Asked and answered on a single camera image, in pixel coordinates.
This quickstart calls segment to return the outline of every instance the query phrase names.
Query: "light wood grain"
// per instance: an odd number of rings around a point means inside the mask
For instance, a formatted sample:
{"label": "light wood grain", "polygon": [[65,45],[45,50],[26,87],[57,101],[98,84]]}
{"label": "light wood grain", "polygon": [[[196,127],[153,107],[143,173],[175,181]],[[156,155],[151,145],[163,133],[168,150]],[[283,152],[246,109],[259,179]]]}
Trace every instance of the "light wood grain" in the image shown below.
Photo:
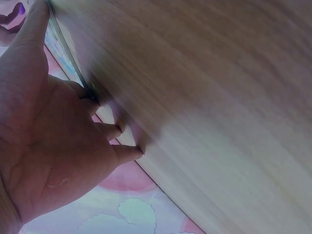
{"label": "light wood grain", "polygon": [[51,2],[102,118],[204,231],[312,233],[311,1]]}

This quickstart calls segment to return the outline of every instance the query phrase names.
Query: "palm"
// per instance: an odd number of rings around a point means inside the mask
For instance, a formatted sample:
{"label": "palm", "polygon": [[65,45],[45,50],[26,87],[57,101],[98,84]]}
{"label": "palm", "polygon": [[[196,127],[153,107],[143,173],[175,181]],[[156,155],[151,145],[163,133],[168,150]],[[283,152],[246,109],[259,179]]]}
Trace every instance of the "palm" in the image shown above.
{"label": "palm", "polygon": [[90,115],[97,105],[81,87],[48,76],[44,34],[32,32],[46,27],[45,3],[38,2],[31,14],[42,20],[20,34],[39,41],[18,35],[0,63],[0,81],[6,84],[0,89],[5,110],[0,116],[0,174],[24,223],[74,201],[116,166],[140,157],[136,148],[110,146],[108,140],[119,129],[93,123]]}

